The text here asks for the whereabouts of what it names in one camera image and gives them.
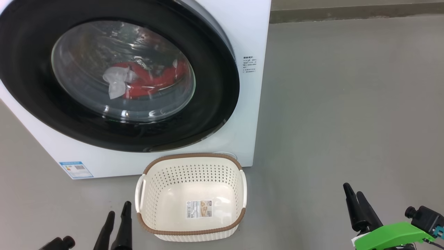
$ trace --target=washing machine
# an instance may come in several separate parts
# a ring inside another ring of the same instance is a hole
[[[71,178],[141,174],[183,153],[253,164],[270,0],[0,10],[0,97]]]

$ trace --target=black door rim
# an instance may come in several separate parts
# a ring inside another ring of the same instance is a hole
[[[173,117],[155,123],[102,117],[72,99],[51,66],[56,41],[96,20],[148,28],[178,47],[193,67],[195,93]],[[46,125],[76,140],[128,152],[170,150],[220,128],[239,96],[235,60],[214,29],[173,0],[15,0],[0,16],[0,78],[12,96]]]

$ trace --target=washing machine door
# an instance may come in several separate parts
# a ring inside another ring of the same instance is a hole
[[[130,152],[195,143],[239,96],[227,39],[173,0],[15,0],[0,16],[0,78],[76,140]]]

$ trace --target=wall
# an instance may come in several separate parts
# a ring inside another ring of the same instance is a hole
[[[442,2],[442,0],[272,0],[271,10],[433,2]]]

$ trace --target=white plastic basket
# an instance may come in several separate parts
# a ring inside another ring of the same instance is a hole
[[[140,224],[166,241],[199,242],[231,236],[247,203],[240,164],[223,154],[166,156],[152,162],[137,182]]]

